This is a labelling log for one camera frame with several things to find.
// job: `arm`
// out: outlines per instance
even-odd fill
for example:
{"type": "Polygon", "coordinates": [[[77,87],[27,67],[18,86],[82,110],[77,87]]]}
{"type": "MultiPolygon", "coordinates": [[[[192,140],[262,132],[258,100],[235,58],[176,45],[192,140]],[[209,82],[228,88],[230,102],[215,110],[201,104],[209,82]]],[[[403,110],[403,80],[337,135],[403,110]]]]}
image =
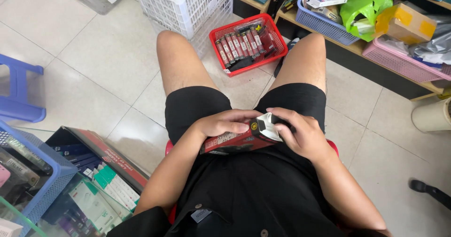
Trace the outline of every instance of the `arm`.
{"type": "Polygon", "coordinates": [[[377,230],[388,235],[379,211],[329,146],[318,121],[284,108],[268,108],[267,111],[296,128],[296,132],[291,133],[287,126],[276,124],[288,147],[312,162],[324,197],[336,216],[349,228],[377,230]]]}
{"type": "Polygon", "coordinates": [[[207,137],[225,132],[244,133],[249,126],[240,122],[260,116],[254,110],[233,109],[196,121],[161,161],[144,187],[134,215],[155,206],[169,214],[182,193],[189,172],[207,137]]]}

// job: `white cylinder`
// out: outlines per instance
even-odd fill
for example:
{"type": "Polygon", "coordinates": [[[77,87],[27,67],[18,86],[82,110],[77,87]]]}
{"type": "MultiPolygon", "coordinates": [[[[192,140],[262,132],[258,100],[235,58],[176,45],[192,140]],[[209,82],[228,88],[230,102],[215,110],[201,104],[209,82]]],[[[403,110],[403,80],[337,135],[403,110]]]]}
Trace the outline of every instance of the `white cylinder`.
{"type": "Polygon", "coordinates": [[[420,131],[451,130],[451,98],[417,107],[412,112],[412,122],[420,131]]]}

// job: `green plastic bag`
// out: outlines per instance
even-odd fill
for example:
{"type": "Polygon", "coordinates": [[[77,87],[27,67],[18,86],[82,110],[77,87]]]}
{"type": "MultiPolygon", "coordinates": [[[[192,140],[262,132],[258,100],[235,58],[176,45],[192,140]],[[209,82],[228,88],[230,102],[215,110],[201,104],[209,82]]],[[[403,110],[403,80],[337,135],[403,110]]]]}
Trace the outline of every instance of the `green plastic bag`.
{"type": "Polygon", "coordinates": [[[393,6],[393,0],[348,0],[340,7],[340,15],[343,19],[343,25],[346,27],[346,31],[352,35],[359,37],[367,42],[374,39],[371,35],[374,33],[365,33],[360,35],[357,30],[357,26],[351,26],[351,22],[354,18],[362,14],[368,18],[373,25],[376,22],[376,17],[386,8],[393,6]]]}

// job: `tiled floor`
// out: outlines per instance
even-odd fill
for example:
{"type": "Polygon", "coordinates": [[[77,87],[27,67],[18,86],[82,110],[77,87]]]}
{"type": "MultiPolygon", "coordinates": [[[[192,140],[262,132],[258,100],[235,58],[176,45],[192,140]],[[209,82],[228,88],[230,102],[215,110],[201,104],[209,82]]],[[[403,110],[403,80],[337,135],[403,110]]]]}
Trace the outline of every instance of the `tiled floor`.
{"type": "MultiPolygon", "coordinates": [[[[96,131],[152,173],[168,140],[155,39],[136,0],[106,16],[75,0],[0,0],[0,53],[45,67],[29,89],[46,119],[9,124],[43,140],[61,125],[96,131]]],[[[212,51],[202,61],[235,108],[252,108],[274,81],[274,64],[229,78],[212,51]]],[[[326,137],[394,236],[451,236],[451,212],[407,187],[417,178],[451,194],[451,135],[410,120],[430,100],[412,103],[332,61],[327,88],[326,137]]]]}

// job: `blue plastic stool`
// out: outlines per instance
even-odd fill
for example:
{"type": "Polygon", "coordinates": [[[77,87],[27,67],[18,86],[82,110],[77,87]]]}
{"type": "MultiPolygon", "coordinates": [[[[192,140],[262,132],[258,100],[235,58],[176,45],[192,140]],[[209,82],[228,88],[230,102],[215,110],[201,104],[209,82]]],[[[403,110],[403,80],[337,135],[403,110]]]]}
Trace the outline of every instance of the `blue plastic stool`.
{"type": "Polygon", "coordinates": [[[0,65],[9,67],[9,96],[0,96],[0,115],[29,122],[46,117],[46,109],[28,103],[27,70],[44,75],[44,68],[0,54],[0,65]]]}

